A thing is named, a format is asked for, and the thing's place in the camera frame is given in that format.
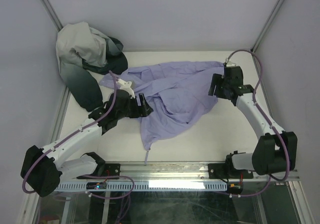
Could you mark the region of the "lavender purple jacket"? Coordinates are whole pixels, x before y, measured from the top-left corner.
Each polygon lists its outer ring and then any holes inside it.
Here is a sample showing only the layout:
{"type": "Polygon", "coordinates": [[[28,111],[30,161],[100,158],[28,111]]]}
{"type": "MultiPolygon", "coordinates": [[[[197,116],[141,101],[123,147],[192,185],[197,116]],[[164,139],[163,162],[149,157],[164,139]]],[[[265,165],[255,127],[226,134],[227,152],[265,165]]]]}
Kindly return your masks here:
{"type": "Polygon", "coordinates": [[[221,62],[169,62],[132,67],[117,76],[144,94],[153,112],[145,118],[124,120],[110,132],[109,160],[202,160],[200,134],[188,131],[209,113],[218,99],[208,95],[213,74],[221,62]]]}

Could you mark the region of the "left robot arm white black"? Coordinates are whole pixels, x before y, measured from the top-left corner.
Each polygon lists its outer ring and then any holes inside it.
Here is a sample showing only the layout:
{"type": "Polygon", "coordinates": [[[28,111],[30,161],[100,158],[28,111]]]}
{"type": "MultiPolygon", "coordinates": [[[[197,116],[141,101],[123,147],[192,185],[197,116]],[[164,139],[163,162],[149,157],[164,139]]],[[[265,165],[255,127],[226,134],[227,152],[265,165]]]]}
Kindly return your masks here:
{"type": "Polygon", "coordinates": [[[94,153],[70,160],[78,149],[116,127],[119,120],[139,120],[146,150],[163,139],[176,137],[191,128],[217,103],[208,95],[213,75],[222,75],[218,62],[174,62],[129,68],[117,75],[109,72],[103,83],[112,81],[110,99],[94,109],[74,132],[42,148],[30,147],[21,169],[22,185],[41,197],[51,194],[62,180],[78,176],[103,176],[105,166],[94,153]]]}

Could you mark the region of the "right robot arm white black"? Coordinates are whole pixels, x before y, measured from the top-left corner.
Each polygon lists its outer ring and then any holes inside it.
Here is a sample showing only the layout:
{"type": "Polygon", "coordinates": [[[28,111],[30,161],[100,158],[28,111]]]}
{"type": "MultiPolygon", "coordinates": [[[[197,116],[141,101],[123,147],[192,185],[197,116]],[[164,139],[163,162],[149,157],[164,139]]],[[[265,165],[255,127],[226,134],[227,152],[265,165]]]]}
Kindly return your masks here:
{"type": "Polygon", "coordinates": [[[241,152],[239,164],[231,160],[224,164],[224,173],[236,177],[242,168],[252,170],[251,155],[260,137],[283,133],[272,118],[258,110],[258,99],[252,94],[240,96],[236,104],[222,99],[201,115],[196,122],[173,138],[153,140],[150,147],[142,141],[142,124],[125,118],[106,134],[108,160],[143,161],[222,161],[234,150],[241,152]]]}

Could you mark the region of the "grey and dark green jacket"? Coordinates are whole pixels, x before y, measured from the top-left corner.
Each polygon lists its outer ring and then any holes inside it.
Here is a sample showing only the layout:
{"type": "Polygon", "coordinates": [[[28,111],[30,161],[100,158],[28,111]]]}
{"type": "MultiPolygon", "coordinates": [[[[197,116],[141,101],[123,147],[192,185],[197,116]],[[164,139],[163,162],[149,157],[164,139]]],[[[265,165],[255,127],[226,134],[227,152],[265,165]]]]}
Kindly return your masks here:
{"type": "Polygon", "coordinates": [[[103,104],[102,92],[91,73],[120,75],[128,69],[122,42],[86,22],[63,27],[55,46],[59,74],[77,103],[88,112],[103,104]]]}

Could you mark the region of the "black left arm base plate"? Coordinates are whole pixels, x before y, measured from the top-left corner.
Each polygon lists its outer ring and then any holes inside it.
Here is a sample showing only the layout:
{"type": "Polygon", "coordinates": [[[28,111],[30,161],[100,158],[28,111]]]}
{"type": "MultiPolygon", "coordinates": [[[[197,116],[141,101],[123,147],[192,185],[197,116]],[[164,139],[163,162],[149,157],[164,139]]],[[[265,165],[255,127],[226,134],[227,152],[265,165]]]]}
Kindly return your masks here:
{"type": "Polygon", "coordinates": [[[92,174],[78,176],[77,179],[106,179],[110,176],[111,179],[119,179],[120,170],[120,163],[102,163],[97,165],[92,174]]]}

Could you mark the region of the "aluminium mounting rail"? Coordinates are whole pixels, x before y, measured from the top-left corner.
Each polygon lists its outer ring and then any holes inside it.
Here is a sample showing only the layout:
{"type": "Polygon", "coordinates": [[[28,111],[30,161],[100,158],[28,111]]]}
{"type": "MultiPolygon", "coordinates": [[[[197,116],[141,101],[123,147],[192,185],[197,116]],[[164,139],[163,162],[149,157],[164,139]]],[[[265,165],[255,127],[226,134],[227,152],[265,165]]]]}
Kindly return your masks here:
{"type": "MultiPolygon", "coordinates": [[[[72,160],[64,163],[62,167],[53,167],[46,172],[33,170],[34,176],[29,176],[29,180],[35,179],[37,182],[43,180],[44,184],[53,184],[56,188],[60,183],[77,179],[78,176],[92,174],[98,164],[108,163],[102,160],[90,160],[88,163],[81,160],[72,160]]],[[[120,163],[120,178],[130,177],[134,181],[149,180],[200,180],[209,179],[208,164],[206,162],[152,162],[144,164],[142,162],[120,163]]],[[[261,178],[253,171],[254,178],[261,178]]]]}

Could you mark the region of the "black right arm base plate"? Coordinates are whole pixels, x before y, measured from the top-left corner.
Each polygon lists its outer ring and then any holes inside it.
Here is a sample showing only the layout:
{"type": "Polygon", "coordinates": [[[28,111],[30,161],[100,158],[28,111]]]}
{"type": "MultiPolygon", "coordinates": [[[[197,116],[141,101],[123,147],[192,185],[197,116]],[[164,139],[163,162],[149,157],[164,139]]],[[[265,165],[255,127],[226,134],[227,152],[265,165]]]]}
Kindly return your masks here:
{"type": "Polygon", "coordinates": [[[253,179],[253,173],[247,170],[237,170],[225,163],[209,163],[208,165],[209,179],[253,179]]]}

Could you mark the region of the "aluminium right corner post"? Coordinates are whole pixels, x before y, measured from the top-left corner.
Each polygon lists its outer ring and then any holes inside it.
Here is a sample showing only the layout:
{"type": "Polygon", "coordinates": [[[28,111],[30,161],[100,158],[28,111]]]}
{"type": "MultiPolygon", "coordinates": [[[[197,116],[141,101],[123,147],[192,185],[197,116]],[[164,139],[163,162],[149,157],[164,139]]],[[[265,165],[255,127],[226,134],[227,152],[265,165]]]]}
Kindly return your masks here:
{"type": "Polygon", "coordinates": [[[277,0],[271,13],[269,14],[262,30],[260,31],[255,43],[253,44],[252,48],[250,49],[252,52],[256,52],[259,46],[261,45],[262,41],[266,37],[269,29],[271,28],[273,22],[275,21],[277,15],[279,14],[283,4],[286,0],[277,0]]]}

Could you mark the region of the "aluminium corner post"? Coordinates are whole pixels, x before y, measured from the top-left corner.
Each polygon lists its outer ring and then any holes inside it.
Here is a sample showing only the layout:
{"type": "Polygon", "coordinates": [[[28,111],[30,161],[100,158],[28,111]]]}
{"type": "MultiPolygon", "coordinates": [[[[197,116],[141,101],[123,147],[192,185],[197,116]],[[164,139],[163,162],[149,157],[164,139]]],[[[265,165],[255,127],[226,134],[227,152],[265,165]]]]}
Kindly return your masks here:
{"type": "Polygon", "coordinates": [[[261,45],[262,41],[266,37],[269,29],[271,28],[273,22],[275,21],[277,15],[279,14],[283,4],[286,0],[277,0],[271,13],[269,14],[262,30],[260,31],[255,43],[253,44],[252,48],[250,49],[252,52],[256,52],[259,46],[261,45]]]}
{"type": "Polygon", "coordinates": [[[40,1],[42,3],[43,7],[45,8],[47,14],[49,15],[50,19],[52,20],[55,28],[59,32],[63,28],[63,25],[57,15],[57,13],[55,12],[52,4],[50,3],[50,0],[40,0],[40,1]]]}

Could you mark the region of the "aluminium left corner post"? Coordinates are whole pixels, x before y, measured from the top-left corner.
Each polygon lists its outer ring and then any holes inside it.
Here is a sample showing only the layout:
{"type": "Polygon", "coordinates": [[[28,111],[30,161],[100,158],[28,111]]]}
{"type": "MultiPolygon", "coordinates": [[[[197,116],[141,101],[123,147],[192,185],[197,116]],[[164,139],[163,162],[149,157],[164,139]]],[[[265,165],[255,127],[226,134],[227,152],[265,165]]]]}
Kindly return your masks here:
{"type": "Polygon", "coordinates": [[[49,15],[50,19],[52,20],[55,28],[59,32],[63,28],[63,25],[57,15],[57,13],[55,12],[52,4],[50,3],[50,0],[40,0],[40,1],[42,3],[43,7],[45,8],[47,14],[49,15]]]}

